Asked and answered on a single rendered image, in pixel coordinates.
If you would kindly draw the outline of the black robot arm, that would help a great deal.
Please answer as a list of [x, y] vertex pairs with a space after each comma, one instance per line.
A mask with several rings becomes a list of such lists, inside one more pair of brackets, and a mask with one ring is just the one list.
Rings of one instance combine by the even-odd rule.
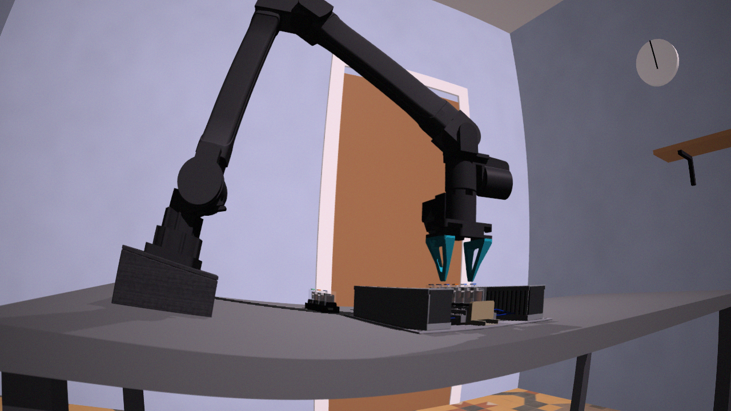
[[329, 50], [409, 114], [442, 151], [445, 191], [455, 194], [455, 190], [465, 190], [466, 195], [475, 191], [478, 197], [509, 198], [513, 187], [509, 164], [478, 152], [481, 133], [472, 119], [346, 25], [330, 3], [258, 0], [254, 7], [196, 153], [181, 167], [178, 189], [174, 188], [162, 226], [156, 226], [153, 244], [146, 242], [144, 252], [201, 269], [202, 217], [227, 210], [224, 172], [259, 73], [279, 31], [296, 34], [309, 45], [319, 44]]

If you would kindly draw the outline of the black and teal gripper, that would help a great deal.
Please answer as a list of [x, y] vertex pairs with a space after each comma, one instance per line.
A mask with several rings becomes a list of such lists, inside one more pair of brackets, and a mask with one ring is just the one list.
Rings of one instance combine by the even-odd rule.
[[[464, 242], [465, 267], [467, 280], [472, 283], [492, 244], [492, 236], [484, 236], [492, 232], [492, 224], [477, 222], [477, 192], [465, 190], [446, 191], [446, 218], [427, 222], [427, 231], [436, 231], [426, 235], [425, 243], [435, 261], [440, 281], [446, 281], [455, 240], [470, 237]], [[450, 228], [449, 228], [450, 227]], [[447, 233], [448, 232], [448, 233]], [[442, 247], [443, 265], [439, 247]], [[479, 249], [472, 268], [473, 251]]]

